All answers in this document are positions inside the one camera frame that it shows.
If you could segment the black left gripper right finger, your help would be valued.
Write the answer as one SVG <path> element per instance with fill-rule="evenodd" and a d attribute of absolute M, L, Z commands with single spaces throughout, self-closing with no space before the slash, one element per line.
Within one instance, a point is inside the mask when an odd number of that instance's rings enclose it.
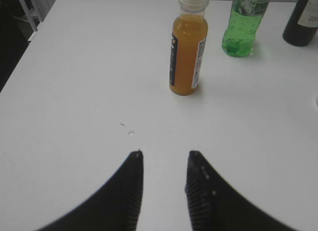
<path fill-rule="evenodd" d="M 289 231 L 233 189 L 199 151 L 190 151 L 185 184 L 194 231 Z"/>

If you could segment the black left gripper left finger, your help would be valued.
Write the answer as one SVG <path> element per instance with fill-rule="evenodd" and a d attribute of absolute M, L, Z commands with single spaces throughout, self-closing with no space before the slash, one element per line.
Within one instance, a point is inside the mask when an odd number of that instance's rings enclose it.
<path fill-rule="evenodd" d="M 131 152 L 112 177 L 81 205 L 43 231 L 134 231 L 141 211 L 142 151 Z"/>

